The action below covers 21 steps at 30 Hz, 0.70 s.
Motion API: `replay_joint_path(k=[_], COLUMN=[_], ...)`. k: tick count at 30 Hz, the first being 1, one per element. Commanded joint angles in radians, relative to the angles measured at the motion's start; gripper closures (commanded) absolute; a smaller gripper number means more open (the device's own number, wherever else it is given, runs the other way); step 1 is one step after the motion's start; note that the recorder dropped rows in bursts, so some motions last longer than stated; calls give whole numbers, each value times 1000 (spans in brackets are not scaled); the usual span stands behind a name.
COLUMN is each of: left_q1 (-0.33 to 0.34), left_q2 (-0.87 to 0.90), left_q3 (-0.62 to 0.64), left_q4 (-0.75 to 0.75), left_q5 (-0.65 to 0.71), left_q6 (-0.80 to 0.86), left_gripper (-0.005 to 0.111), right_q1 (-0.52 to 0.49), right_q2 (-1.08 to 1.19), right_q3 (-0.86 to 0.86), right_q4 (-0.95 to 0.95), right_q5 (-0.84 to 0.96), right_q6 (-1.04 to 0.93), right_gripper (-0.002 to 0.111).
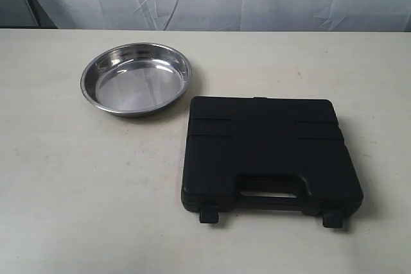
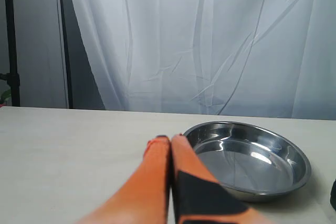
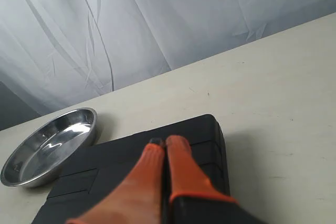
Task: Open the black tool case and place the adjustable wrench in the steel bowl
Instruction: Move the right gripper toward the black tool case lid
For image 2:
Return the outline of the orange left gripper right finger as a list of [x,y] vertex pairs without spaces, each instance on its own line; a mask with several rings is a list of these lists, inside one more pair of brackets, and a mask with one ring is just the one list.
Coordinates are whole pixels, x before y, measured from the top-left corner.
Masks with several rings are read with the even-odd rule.
[[174,136],[171,147],[176,223],[271,223],[220,185],[184,135]]

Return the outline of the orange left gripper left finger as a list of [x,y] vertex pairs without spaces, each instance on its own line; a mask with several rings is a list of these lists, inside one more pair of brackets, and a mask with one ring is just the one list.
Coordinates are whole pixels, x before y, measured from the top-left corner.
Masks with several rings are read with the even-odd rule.
[[148,141],[143,160],[103,205],[79,223],[167,223],[170,194],[170,140]]

